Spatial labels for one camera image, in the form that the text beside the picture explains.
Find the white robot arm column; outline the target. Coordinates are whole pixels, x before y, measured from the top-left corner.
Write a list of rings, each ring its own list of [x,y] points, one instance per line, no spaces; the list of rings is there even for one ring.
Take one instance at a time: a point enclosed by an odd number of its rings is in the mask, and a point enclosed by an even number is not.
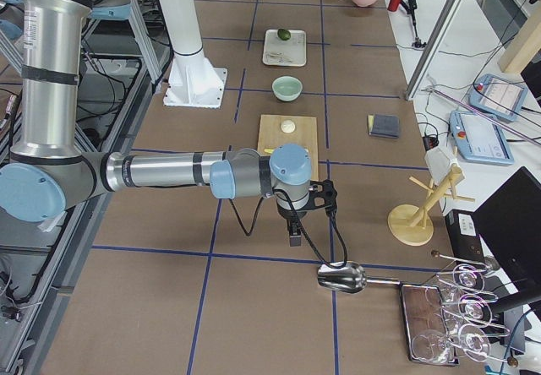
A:
[[[194,0],[159,0],[173,50],[166,106],[216,109],[227,80],[225,68],[206,57]]]

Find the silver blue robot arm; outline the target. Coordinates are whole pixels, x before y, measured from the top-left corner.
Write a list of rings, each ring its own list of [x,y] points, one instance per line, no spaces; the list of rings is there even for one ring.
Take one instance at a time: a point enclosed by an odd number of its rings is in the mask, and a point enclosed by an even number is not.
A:
[[[126,19],[131,0],[22,0],[22,134],[1,170],[1,205],[13,217],[40,222],[89,198],[124,188],[207,186],[216,198],[276,200],[290,237],[315,209],[308,152],[284,144],[271,155],[254,149],[178,155],[83,152],[74,130],[83,23]]]

